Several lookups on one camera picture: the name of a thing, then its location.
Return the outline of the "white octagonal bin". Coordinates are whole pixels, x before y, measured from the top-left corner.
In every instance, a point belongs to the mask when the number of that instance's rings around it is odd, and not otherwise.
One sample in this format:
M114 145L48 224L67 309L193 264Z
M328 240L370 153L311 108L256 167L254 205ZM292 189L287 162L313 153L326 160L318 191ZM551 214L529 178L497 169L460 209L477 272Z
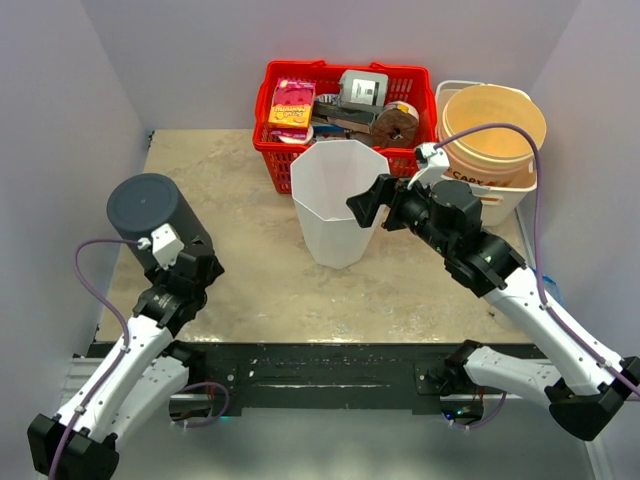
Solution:
M357 140L321 141L293 161L291 195L316 263L341 270L361 260L374 228L360 227L346 201L388 172L387 159Z

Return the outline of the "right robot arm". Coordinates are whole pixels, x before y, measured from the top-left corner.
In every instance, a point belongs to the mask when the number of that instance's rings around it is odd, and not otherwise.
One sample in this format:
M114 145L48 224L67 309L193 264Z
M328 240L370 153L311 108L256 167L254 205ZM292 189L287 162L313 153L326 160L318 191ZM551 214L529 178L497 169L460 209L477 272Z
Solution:
M548 360L537 364L465 341L436 378L442 395L464 384L498 389L547 409L569 434L592 441L637 392L638 358L605 348L548 296L524 258L482 227L482 204L469 185L422 187L382 174L346 205L362 228L388 207L385 230L408 229L424 241L453 280L519 325Z

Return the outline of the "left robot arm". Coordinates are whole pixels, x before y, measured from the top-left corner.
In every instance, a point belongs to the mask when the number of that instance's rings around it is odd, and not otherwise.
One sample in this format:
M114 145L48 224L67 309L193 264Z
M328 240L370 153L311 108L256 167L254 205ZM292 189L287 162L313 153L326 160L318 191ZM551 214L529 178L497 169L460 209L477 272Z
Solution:
M49 479L108 479L119 462L118 443L152 409L187 386L189 363L171 352L177 334L207 303L207 289L224 268L201 238L164 240L150 234L127 241L152 262L151 286L130 317L87 280L83 287L121 327L121 336L78 391L51 417L40 414L27 429L35 470Z

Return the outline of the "dark blue bucket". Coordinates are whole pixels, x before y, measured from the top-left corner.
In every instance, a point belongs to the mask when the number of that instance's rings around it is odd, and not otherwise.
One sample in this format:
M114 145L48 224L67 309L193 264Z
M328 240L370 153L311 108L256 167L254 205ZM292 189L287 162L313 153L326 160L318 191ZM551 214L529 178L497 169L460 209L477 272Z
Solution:
M186 246L206 245L215 254L208 231L176 183L167 176L143 173L125 180L111 193L106 212L122 239L151 238L153 231L169 224ZM217 275L224 272L215 255L212 271Z

